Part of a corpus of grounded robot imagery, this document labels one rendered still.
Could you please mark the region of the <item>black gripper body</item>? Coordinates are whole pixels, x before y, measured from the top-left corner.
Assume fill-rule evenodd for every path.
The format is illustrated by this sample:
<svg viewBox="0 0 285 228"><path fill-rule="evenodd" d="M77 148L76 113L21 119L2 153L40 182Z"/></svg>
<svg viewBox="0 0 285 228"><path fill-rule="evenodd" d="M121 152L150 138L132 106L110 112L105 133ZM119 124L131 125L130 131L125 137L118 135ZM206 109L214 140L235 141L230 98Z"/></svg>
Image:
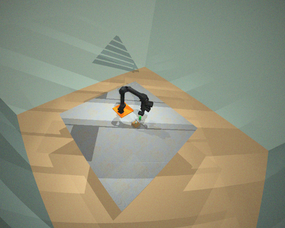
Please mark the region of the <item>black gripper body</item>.
<svg viewBox="0 0 285 228"><path fill-rule="evenodd" d="M146 106L142 106L142 105L141 105L141 108L140 108L141 111L138 112L138 115L141 115L141 116L144 115L144 109L145 109L145 107L146 107Z"/></svg>

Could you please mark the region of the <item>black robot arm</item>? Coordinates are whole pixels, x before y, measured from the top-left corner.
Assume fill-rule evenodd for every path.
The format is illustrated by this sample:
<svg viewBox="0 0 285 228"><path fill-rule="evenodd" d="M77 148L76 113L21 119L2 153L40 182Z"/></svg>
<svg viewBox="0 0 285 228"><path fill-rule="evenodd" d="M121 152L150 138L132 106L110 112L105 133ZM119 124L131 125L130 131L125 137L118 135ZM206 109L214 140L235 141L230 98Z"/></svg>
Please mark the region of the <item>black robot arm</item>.
<svg viewBox="0 0 285 228"><path fill-rule="evenodd" d="M137 97L139 97L140 101L141 101L141 105L142 106L146 106L144 111L146 110L147 112L149 112L151 110L151 107L153 107L153 101L149 101L149 98L147 97L146 94L144 93L140 93L137 90L131 88L130 86L123 86L121 87L121 89L119 90L120 93L120 106L118 107L118 113L122 114L124 112L124 108L126 106L126 104L124 103L124 96L125 96L125 92L131 92L132 94L136 95Z"/></svg>

